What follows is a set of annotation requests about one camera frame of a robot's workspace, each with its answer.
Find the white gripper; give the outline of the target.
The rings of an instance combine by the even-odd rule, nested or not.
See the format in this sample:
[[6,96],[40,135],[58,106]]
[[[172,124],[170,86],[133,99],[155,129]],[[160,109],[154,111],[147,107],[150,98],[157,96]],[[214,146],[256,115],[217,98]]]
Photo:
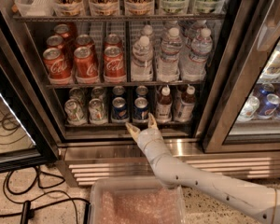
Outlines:
[[131,123],[126,123],[125,126],[133,140],[137,141],[137,145],[146,155],[160,155],[163,153],[164,141],[161,132],[158,130],[157,121],[151,113],[148,114],[149,128],[142,132]]

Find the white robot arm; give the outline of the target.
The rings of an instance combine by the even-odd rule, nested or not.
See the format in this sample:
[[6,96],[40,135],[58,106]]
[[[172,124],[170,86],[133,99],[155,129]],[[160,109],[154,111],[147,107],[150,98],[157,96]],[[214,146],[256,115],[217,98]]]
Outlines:
[[148,116],[144,130],[129,122],[125,126],[145,154],[154,176],[166,188],[196,188],[261,224],[280,224],[280,189],[206,172],[182,162],[165,145],[153,115]]

